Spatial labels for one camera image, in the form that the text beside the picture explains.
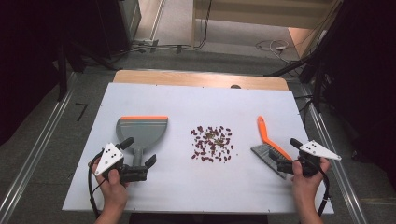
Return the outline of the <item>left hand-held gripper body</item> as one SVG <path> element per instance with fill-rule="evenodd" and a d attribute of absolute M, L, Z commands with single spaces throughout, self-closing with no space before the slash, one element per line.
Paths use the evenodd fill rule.
<path fill-rule="evenodd" d="M 108 179 L 108 172 L 116 169 L 119 172 L 121 184 L 146 181 L 149 168 L 146 165 L 129 166 L 124 164 L 122 149 L 124 149 L 122 144 L 114 145 L 113 143 L 108 143 L 100 154 L 100 161 L 94 174 Z"/>

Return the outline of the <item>dark curtain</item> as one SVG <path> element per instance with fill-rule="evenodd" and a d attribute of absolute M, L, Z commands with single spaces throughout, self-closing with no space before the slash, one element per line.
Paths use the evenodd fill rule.
<path fill-rule="evenodd" d="M 329 35 L 324 96 L 396 188 L 396 0 L 344 0 Z"/>
<path fill-rule="evenodd" d="M 0 146 L 59 82 L 43 0 L 0 0 Z"/>

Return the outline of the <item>black metal stand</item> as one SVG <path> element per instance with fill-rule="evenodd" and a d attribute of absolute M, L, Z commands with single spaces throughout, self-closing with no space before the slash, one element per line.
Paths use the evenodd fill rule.
<path fill-rule="evenodd" d="M 324 75 L 325 75 L 325 62 L 320 61 L 318 63 L 318 68 L 315 73 L 315 83 L 314 83 L 312 97 L 308 101 L 308 103 L 311 104 L 318 113 L 321 113 L 320 98 L 321 98 L 321 87 L 324 80 Z"/>

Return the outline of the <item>pile of red beans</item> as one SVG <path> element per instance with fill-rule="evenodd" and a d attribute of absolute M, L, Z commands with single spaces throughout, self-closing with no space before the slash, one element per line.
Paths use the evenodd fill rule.
<path fill-rule="evenodd" d="M 233 130 L 224 126 L 197 126 L 190 130 L 191 159 L 226 163 L 233 158 Z"/>

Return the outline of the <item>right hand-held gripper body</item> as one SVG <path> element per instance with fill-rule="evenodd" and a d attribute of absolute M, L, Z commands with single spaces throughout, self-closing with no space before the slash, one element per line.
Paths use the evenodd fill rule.
<path fill-rule="evenodd" d="M 314 140 L 303 144 L 298 150 L 299 157 L 297 161 L 302 165 L 304 177 L 311 177 L 319 172 L 321 158 L 336 161 L 340 161 L 342 159 L 341 156 L 335 154 Z"/>

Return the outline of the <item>orange brush with grey bristles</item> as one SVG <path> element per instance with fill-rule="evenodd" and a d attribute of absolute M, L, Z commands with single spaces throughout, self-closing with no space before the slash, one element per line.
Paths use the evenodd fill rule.
<path fill-rule="evenodd" d="M 284 149 L 282 149 L 278 144 L 273 142 L 268 137 L 266 123 L 262 116 L 258 116 L 257 123 L 258 123 L 260 137 L 262 139 L 262 144 L 252 147 L 251 151 L 259 159 L 261 159 L 268 167 L 270 167 L 277 175 L 279 175 L 283 179 L 286 179 L 287 174 L 277 170 L 277 164 L 275 161 L 273 161 L 269 157 L 269 151 L 273 150 L 276 154 L 279 155 L 279 158 L 284 161 L 291 161 L 291 156 Z"/>

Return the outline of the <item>aluminium floor rail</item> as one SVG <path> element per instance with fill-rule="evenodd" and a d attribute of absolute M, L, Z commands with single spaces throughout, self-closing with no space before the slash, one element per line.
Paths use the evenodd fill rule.
<path fill-rule="evenodd" d="M 312 139 L 317 139 L 331 152 L 340 153 L 340 150 L 335 146 L 329 129 L 326 126 L 323 113 L 319 113 L 315 109 L 314 104 L 311 103 L 309 95 L 312 95 L 313 92 L 306 85 L 301 86 L 301 92 L 304 97 L 304 107 L 302 109 L 301 116 L 308 136 Z M 343 161 L 344 160 L 332 161 L 331 165 L 332 173 L 346 205 L 346 210 L 348 211 L 353 224 L 369 224 L 368 219 L 362 210 L 357 194 L 349 180 Z"/>
<path fill-rule="evenodd" d="M 10 220 L 22 194 L 24 193 L 29 180 L 31 179 L 35 168 L 37 167 L 42 155 L 44 154 L 47 145 L 73 95 L 73 92 L 78 82 L 78 74 L 72 72 L 66 84 L 69 89 L 66 91 L 64 98 L 56 103 L 53 108 L 44 128 L 37 137 L 27 159 L 22 164 L 17 176 L 11 182 L 7 190 L 5 199 L 0 205 L 0 224 L 7 224 Z"/>

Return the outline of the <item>black slanted stand bar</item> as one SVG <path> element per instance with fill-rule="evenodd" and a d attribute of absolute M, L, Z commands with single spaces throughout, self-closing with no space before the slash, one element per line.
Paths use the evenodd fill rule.
<path fill-rule="evenodd" d="M 314 59 L 314 57 L 315 57 L 314 53 L 309 54 L 308 56 L 303 57 L 301 60 L 299 60 L 297 62 L 286 65 L 284 68 L 282 68 L 278 71 L 275 71 L 274 73 L 266 75 L 266 77 L 280 77 L 280 76 L 290 72 L 293 69 L 296 69 L 304 64 L 311 62 Z"/>

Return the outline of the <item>orange wooden panel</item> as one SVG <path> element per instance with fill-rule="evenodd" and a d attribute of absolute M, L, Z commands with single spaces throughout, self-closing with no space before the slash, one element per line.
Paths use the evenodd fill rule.
<path fill-rule="evenodd" d="M 302 29 L 302 28 L 288 28 L 290 37 L 295 47 L 297 54 L 300 58 L 308 55 L 309 50 L 314 47 L 314 40 L 316 39 L 317 32 L 314 29 Z"/>

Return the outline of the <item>grey dustpan with orange edge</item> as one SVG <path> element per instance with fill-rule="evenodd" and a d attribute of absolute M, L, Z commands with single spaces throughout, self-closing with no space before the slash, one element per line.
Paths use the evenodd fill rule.
<path fill-rule="evenodd" d="M 122 116 L 116 124 L 120 142 L 132 137 L 133 166 L 142 164 L 145 149 L 154 146 L 163 136 L 168 123 L 167 116 Z"/>

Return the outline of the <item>grey cabinet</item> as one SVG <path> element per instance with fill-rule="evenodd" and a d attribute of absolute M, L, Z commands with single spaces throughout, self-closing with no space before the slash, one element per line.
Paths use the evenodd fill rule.
<path fill-rule="evenodd" d="M 119 6 L 127 36 L 133 41 L 142 18 L 139 1 L 119 0 Z"/>

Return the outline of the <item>wooden table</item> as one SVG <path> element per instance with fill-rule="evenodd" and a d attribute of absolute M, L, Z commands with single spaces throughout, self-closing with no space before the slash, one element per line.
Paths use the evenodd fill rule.
<path fill-rule="evenodd" d="M 113 78 L 115 83 L 172 85 L 245 90 L 287 91 L 287 81 L 281 77 L 250 77 L 222 73 L 120 70 Z"/>

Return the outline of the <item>light wooden furniture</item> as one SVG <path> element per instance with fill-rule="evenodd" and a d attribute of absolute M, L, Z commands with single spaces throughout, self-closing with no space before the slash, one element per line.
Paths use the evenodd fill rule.
<path fill-rule="evenodd" d="M 193 18 L 314 29 L 342 0 L 193 0 Z"/>

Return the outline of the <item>person's right hand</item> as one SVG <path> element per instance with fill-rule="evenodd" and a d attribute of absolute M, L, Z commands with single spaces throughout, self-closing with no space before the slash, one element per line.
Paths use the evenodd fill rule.
<path fill-rule="evenodd" d="M 318 186 L 323 179 L 322 173 L 317 173 L 311 177 L 304 177 L 303 168 L 299 161 L 292 163 L 293 178 L 292 192 L 297 205 L 315 205 L 315 197 Z"/>

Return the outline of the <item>person's left hand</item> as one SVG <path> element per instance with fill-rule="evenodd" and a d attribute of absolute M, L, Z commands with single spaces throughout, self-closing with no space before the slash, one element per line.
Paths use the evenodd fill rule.
<path fill-rule="evenodd" d="M 111 169 L 107 178 L 99 175 L 95 179 L 100 185 L 100 190 L 104 196 L 104 209 L 123 210 L 128 201 L 128 191 L 120 183 L 119 172 L 116 169 Z"/>

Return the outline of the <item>white table board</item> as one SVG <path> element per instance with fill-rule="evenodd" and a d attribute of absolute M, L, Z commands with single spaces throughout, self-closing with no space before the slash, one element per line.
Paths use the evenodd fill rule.
<path fill-rule="evenodd" d="M 144 152 L 156 163 L 143 182 L 130 185 L 127 210 L 171 213 L 288 214 L 295 210 L 291 181 L 281 178 L 253 152 L 261 144 L 257 118 L 268 135 L 292 157 L 295 138 L 307 142 L 299 110 L 290 91 L 181 87 L 111 83 L 83 150 L 64 201 L 65 211 L 91 208 L 88 162 L 106 144 L 117 143 L 122 116 L 166 116 L 163 137 Z M 231 131 L 231 158 L 203 161 L 193 156 L 196 127 Z"/>

